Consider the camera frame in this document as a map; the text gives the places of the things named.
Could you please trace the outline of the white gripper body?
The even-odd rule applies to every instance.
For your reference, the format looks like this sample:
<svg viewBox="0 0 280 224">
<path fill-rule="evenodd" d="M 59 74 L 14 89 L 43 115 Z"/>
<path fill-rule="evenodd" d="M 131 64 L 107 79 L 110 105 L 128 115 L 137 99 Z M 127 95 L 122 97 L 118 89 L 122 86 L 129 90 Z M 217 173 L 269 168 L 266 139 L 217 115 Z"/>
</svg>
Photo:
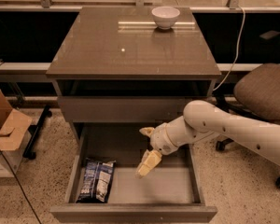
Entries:
<svg viewBox="0 0 280 224">
<path fill-rule="evenodd" d="M 170 123 L 163 123 L 152 132 L 150 136 L 151 146 L 162 155 L 169 155 L 178 150 L 175 136 L 177 128 Z"/>
</svg>

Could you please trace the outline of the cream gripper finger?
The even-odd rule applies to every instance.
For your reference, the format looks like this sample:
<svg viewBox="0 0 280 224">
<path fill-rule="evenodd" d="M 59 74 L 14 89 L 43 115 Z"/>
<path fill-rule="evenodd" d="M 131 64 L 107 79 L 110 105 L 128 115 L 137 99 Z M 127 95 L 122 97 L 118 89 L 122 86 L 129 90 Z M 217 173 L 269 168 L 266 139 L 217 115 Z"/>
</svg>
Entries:
<svg viewBox="0 0 280 224">
<path fill-rule="evenodd" d="M 135 176 L 138 178 L 146 176 L 161 162 L 161 157 L 162 154 L 158 150 L 147 150 L 136 169 Z"/>
<path fill-rule="evenodd" d="M 154 130 L 155 130 L 154 127 L 144 127 L 141 128 L 139 132 L 144 136 L 151 137 L 151 135 L 154 133 Z"/>
</svg>

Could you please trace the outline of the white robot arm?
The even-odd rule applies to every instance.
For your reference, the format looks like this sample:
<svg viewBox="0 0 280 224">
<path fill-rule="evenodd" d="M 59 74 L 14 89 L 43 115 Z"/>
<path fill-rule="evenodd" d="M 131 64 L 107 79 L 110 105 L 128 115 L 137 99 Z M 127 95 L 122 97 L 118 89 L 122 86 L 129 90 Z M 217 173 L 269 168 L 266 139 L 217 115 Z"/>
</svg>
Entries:
<svg viewBox="0 0 280 224">
<path fill-rule="evenodd" d="M 220 134 L 280 166 L 280 125 L 233 115 L 202 100 L 189 102 L 181 117 L 156 128 L 142 128 L 140 133 L 150 138 L 152 149 L 145 152 L 136 169 L 139 178 L 185 144 Z"/>
</svg>

